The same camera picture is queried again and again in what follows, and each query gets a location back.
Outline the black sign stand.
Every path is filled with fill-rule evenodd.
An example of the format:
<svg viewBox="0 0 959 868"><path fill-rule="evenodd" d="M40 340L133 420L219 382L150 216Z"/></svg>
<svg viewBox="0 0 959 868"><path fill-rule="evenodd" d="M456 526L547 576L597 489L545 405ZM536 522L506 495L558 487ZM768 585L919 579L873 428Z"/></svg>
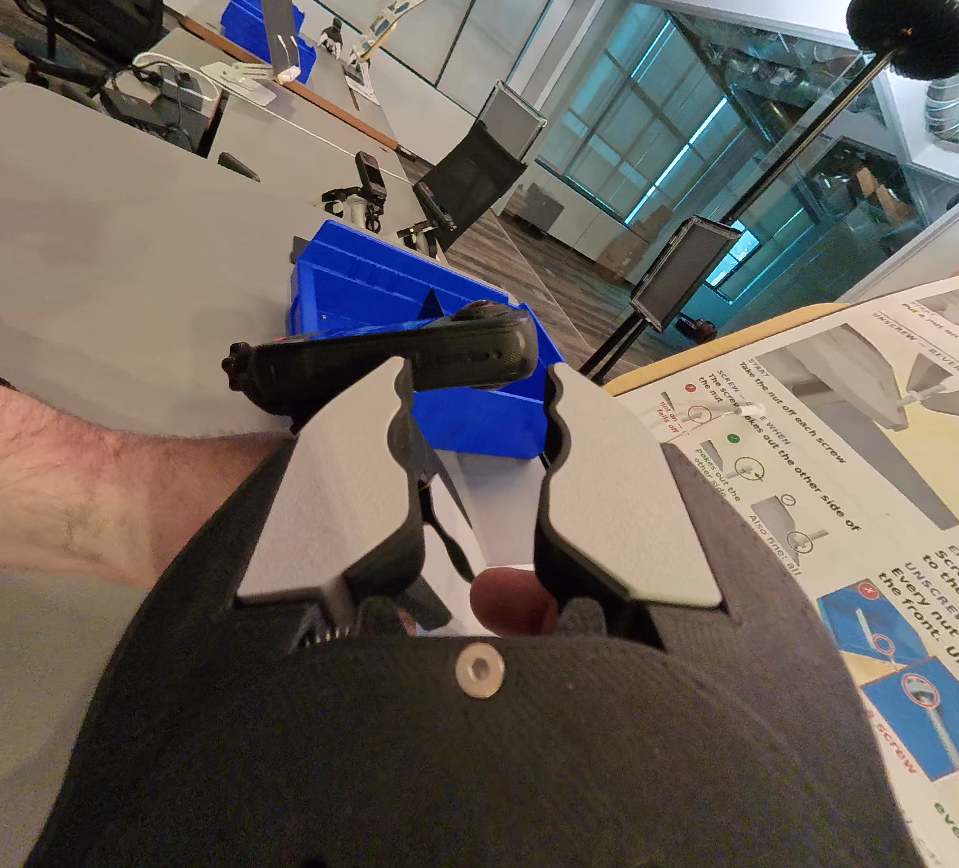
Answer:
<svg viewBox="0 0 959 868"><path fill-rule="evenodd" d="M742 235L737 227L694 216L669 237L630 294L629 313L579 373L597 384L648 329L662 333Z"/></svg>

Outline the black pole with round disc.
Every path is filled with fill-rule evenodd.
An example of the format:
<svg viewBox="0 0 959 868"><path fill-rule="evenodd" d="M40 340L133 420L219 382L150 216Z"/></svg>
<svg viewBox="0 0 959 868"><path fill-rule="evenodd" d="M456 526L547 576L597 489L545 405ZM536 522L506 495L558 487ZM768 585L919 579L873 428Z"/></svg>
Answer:
<svg viewBox="0 0 959 868"><path fill-rule="evenodd" d="M957 74L958 0L851 0L846 27L866 62L719 218L721 225L733 226L883 70L919 82Z"/></svg>

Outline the grey desk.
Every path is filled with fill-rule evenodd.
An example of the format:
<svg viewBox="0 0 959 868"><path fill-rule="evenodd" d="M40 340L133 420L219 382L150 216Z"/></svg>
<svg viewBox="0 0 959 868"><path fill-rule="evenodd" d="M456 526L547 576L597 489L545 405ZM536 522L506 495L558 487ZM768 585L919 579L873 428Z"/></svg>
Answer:
<svg viewBox="0 0 959 868"><path fill-rule="evenodd" d="M398 232L425 219L394 150L288 91L267 107L228 94L211 160L222 153L235 156L270 191L311 204L323 216L324 193L362 185L355 157L365 153L375 158L388 193L380 238L399 246Z"/></svg>
<svg viewBox="0 0 959 868"><path fill-rule="evenodd" d="M204 63L216 60L227 63L262 63L261 59L223 35L219 18L229 1L199 0L186 13L168 7L164 14L164 25L169 31L172 31L174 26L183 30L219 53L218 56L207 58ZM395 137L382 107L374 105L365 96L349 88L340 64L322 48L318 48L318 59L307 83L289 83L287 88L354 129L374 138L402 158L411 161L420 158Z"/></svg>
<svg viewBox="0 0 959 868"><path fill-rule="evenodd" d="M205 164L29 85L2 93L2 348L14 372L100 415L200 426L223 393L204 323L265 296L279 237L202 201ZM531 866L510 776L468 750L465 640L399 625L328 635L313 600L236 593L294 452L287 439L188 524L185 555L102 670L25 866Z"/></svg>

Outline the blue plastic bin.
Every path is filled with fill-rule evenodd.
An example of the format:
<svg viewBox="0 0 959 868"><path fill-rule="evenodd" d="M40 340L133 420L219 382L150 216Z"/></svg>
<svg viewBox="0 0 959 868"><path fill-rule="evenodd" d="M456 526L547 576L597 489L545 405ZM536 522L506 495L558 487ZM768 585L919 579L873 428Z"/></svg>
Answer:
<svg viewBox="0 0 959 868"><path fill-rule="evenodd" d="M279 73L282 83L307 83L317 60L316 47L309 45L299 35L281 35L287 59L287 68Z"/></svg>
<svg viewBox="0 0 959 868"><path fill-rule="evenodd" d="M390 326L451 316L488 299L522 310L505 292L329 219L299 254L291 276L289 336ZM533 374L499 391L454 388L415 395L414 417L435 449L534 459L545 447L545 376L563 362L538 319Z"/></svg>
<svg viewBox="0 0 959 868"><path fill-rule="evenodd" d="M228 20L228 17L226 16L226 10L231 7L239 8L239 10L248 17L256 18L260 22L264 21L261 0L229 0L226 9L223 10L222 14L222 26L224 28L226 28L226 23ZM294 30L298 35L305 21L305 12L299 9L296 5L293 5L293 19Z"/></svg>

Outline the cardboard boxes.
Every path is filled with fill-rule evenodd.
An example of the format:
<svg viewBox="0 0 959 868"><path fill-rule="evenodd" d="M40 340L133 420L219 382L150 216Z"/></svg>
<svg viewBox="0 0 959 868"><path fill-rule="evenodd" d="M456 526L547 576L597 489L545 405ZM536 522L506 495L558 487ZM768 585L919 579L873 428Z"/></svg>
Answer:
<svg viewBox="0 0 959 868"><path fill-rule="evenodd" d="M603 250L595 263L597 274L610 282L625 279L640 265L645 253L672 216L671 208L660 205L645 219L637 220Z"/></svg>

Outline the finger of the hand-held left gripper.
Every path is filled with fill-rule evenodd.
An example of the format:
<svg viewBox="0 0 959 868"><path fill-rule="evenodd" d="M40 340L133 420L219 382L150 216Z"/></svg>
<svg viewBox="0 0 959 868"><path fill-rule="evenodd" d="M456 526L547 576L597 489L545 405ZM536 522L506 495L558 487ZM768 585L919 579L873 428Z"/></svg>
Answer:
<svg viewBox="0 0 959 868"><path fill-rule="evenodd" d="M422 434L415 436L415 473L425 524L431 526L454 569L467 583L478 573L478 540L454 481Z"/></svg>

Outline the dark floor box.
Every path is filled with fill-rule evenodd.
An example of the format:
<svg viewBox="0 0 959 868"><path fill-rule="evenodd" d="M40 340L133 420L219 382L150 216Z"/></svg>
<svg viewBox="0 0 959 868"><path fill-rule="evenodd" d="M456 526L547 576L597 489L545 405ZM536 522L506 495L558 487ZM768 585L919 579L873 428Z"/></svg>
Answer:
<svg viewBox="0 0 959 868"><path fill-rule="evenodd" d="M521 191L521 199L515 209L516 218L535 227L541 234L551 232L563 214L565 206L536 182Z"/></svg>

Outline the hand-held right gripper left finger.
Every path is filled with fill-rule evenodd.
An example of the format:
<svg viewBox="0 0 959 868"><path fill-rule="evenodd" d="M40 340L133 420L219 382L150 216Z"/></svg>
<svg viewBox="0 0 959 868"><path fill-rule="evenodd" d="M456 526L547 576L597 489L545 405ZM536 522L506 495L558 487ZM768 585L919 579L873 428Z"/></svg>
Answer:
<svg viewBox="0 0 959 868"><path fill-rule="evenodd" d="M245 603L356 610L425 562L410 363L390 357L300 430L238 589Z"/></svg>

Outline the black power box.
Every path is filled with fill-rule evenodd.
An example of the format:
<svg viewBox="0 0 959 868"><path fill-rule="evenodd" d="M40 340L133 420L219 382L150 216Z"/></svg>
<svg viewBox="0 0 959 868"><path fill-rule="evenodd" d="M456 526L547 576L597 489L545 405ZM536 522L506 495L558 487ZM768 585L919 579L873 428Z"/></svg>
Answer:
<svg viewBox="0 0 959 868"><path fill-rule="evenodd" d="M163 98L159 89L147 86L145 95L129 95L113 84L98 95L105 112L134 128L160 137L198 140L205 131L209 116Z"/></svg>

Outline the tilted wooden board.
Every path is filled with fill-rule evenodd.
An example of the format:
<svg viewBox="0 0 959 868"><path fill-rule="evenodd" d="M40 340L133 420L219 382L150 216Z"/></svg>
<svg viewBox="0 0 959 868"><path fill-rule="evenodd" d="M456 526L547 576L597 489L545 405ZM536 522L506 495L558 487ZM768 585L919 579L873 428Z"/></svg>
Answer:
<svg viewBox="0 0 959 868"><path fill-rule="evenodd" d="M678 372L694 368L702 363L748 347L755 342L771 338L798 326L815 322L834 312L849 307L844 302L816 303L784 313L771 320L757 323L737 332L718 337L698 347L654 362L648 366L626 372L607 382L603 387L607 395L617 397L661 381Z"/></svg>

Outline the small instruction board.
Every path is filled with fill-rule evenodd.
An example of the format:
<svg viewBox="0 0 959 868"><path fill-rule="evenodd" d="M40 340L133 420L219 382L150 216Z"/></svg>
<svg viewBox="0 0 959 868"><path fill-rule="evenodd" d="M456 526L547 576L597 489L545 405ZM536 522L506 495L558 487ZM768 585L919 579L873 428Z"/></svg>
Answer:
<svg viewBox="0 0 959 868"><path fill-rule="evenodd" d="M381 45L382 40L377 35L360 35L353 44L343 70L348 86L376 104L379 102L370 76L370 63Z"/></svg>
<svg viewBox="0 0 959 868"><path fill-rule="evenodd" d="M371 23L370 34L377 41L385 38L403 17L427 1L429 0L392 0L379 11L376 19Z"/></svg>

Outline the person's left forearm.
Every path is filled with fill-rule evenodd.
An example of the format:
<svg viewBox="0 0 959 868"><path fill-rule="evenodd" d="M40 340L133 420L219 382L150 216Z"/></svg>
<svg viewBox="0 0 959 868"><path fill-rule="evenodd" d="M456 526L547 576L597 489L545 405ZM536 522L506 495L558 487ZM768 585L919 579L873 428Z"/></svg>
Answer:
<svg viewBox="0 0 959 868"><path fill-rule="evenodd" d="M112 430L2 380L2 569L151 587L290 439Z"/></svg>

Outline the pale grey plate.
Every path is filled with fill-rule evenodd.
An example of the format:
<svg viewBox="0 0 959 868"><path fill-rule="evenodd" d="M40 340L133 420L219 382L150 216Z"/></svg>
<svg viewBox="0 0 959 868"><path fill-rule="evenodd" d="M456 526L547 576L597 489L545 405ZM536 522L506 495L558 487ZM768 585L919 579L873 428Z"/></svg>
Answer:
<svg viewBox="0 0 959 868"><path fill-rule="evenodd" d="M450 451L439 456L466 508L486 563L530 570L545 478L542 461Z"/></svg>

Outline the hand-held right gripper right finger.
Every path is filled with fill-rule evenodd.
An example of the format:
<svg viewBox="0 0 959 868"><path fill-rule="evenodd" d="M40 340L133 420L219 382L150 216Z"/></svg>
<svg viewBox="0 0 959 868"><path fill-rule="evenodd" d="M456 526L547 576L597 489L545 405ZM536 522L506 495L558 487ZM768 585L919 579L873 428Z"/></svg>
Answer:
<svg viewBox="0 0 959 868"><path fill-rule="evenodd" d="M641 419L558 363L546 375L545 477L534 526L538 580L631 632L647 606L712 611L722 594L663 447Z"/></svg>

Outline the person's left hand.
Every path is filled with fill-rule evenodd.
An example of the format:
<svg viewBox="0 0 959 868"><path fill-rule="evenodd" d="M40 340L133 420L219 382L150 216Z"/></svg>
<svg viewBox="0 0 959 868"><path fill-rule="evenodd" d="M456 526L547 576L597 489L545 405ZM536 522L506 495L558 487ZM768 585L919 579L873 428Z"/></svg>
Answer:
<svg viewBox="0 0 959 868"><path fill-rule="evenodd" d="M558 621L555 597L531 571L487 568L470 590L471 609L479 624L501 637L552 634Z"/></svg>

